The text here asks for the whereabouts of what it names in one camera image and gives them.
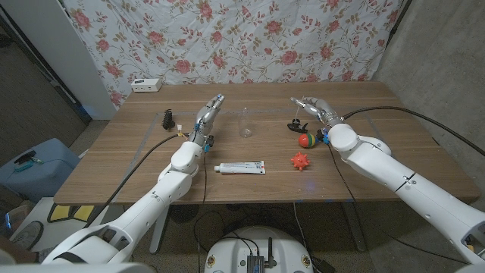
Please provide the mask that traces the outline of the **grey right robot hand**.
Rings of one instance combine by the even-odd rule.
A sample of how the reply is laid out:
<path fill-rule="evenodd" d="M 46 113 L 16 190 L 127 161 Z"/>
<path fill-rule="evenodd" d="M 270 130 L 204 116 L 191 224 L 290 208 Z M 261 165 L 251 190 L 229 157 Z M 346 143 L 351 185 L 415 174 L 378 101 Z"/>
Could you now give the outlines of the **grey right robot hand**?
<path fill-rule="evenodd" d="M 330 128 L 327 133 L 327 138 L 331 143 L 331 130 L 335 126 L 343 123 L 343 119 L 337 115 L 334 109 L 325 100 L 315 97 L 304 96 L 302 99 L 291 97 L 290 101 L 300 108 L 303 108 L 311 116 L 317 118 L 322 124 Z"/>

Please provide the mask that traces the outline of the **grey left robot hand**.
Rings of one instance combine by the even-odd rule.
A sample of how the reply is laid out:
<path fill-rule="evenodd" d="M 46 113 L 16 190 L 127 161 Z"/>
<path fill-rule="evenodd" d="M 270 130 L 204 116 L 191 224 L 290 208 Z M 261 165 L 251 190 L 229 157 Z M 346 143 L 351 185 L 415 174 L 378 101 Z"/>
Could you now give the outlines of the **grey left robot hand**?
<path fill-rule="evenodd" d="M 225 100 L 224 95 L 218 94 L 208 101 L 196 115 L 194 129 L 189 134 L 189 141 L 199 146 L 205 144 L 206 138 L 211 132 L 215 118 L 217 117 L 221 106 Z"/>

